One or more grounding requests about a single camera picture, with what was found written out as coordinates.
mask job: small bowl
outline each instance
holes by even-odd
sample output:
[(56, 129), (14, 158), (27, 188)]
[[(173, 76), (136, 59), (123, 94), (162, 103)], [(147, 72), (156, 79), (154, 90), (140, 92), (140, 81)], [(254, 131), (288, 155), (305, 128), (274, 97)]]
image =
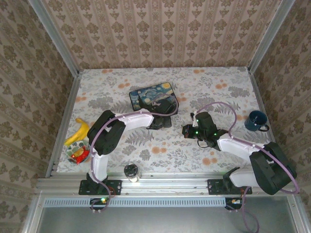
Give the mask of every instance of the small bowl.
[(88, 141), (86, 140), (76, 141), (67, 148), (66, 154), (67, 154), (69, 162), (76, 164), (76, 161), (71, 156), (83, 146), (86, 147), (86, 150), (89, 150), (89, 144), (88, 144)]

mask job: yellow banana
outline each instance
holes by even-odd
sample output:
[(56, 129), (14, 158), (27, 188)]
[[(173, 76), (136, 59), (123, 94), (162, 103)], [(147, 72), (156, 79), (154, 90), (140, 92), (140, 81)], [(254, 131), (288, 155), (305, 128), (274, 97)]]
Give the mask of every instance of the yellow banana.
[(86, 136), (87, 136), (87, 132), (89, 130), (89, 126), (86, 122), (84, 122), (82, 119), (80, 118), (76, 118), (76, 122), (77, 123), (81, 123), (81, 127), (80, 129), (71, 137), (67, 138), (65, 140), (65, 146), (70, 146), (72, 143), (76, 142), (76, 141), (81, 141), (83, 140)]

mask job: mug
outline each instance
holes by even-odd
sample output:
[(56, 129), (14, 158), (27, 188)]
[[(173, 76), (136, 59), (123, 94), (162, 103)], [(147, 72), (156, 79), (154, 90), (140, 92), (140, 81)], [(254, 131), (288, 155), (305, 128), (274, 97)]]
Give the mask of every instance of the mug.
[(245, 127), (250, 130), (250, 131), (262, 131), (262, 132), (267, 132), (270, 128), (266, 124), (268, 120), (268, 117), (266, 116), (265, 113), (261, 111), (252, 111), (247, 120), (244, 122)]

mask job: mug handle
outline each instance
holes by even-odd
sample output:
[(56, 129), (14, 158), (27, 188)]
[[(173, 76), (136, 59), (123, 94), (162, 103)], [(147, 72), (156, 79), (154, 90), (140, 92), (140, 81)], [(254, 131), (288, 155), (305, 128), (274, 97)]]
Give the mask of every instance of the mug handle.
[(261, 132), (267, 132), (267, 131), (270, 129), (270, 127), (269, 127), (268, 125), (263, 125), (263, 126), (265, 126), (266, 129), (265, 129), (265, 130), (259, 129), (259, 131), (261, 131)]

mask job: patterned wallpaper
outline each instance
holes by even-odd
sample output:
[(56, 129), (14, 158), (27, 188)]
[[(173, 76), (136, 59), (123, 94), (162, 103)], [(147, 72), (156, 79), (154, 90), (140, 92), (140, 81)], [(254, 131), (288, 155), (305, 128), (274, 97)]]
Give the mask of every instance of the patterned wallpaper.
[(18, 232), (72, 84), (26, 0), (0, 1), (0, 67), (0, 232)]
[(80, 69), (247, 66), (280, 0), (43, 0)]
[(255, 72), (276, 137), (311, 216), (311, 1), (296, 0)]

